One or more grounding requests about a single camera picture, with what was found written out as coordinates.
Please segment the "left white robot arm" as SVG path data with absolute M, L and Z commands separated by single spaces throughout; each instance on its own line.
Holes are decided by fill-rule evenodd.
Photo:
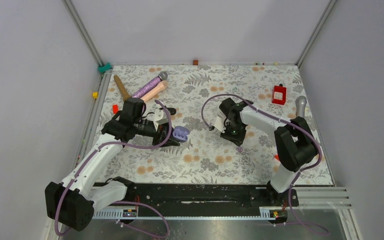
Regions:
M 61 181 L 51 181 L 46 186 L 46 213 L 54 220 L 57 236 L 66 234 L 60 230 L 62 226 L 68 230 L 84 230 L 95 212 L 115 202 L 124 206 L 134 202 L 134 190 L 117 180 L 98 190 L 92 189 L 104 168 L 124 147 L 153 150 L 179 146 L 169 109 L 159 100 L 156 103 L 160 108 L 153 115 L 161 115 L 162 119 L 147 120 L 145 102 L 140 98 L 128 98 L 122 109 L 103 126 L 97 142 L 80 163 Z

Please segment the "purple earbud case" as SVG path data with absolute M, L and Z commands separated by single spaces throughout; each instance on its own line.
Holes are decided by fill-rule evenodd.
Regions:
M 190 130 L 183 126 L 176 126 L 172 131 L 172 136 L 177 141 L 184 143 L 188 141 L 188 135 L 190 134 Z

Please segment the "black earbud charging case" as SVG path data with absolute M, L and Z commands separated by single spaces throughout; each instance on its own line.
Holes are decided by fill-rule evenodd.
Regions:
M 170 115 L 175 115 L 177 113 L 176 108 L 173 108 L 173 107 L 168 107 L 167 110 L 170 113 Z

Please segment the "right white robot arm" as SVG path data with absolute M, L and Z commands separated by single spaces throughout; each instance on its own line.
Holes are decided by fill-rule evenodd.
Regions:
M 253 126 L 274 139 L 280 167 L 267 184 L 266 198 L 273 206 L 281 205 L 298 172 L 321 152 L 307 121 L 298 116 L 287 122 L 256 109 L 251 102 L 236 103 L 230 97 L 221 102 L 219 109 L 225 116 L 221 138 L 240 147 L 246 127 Z

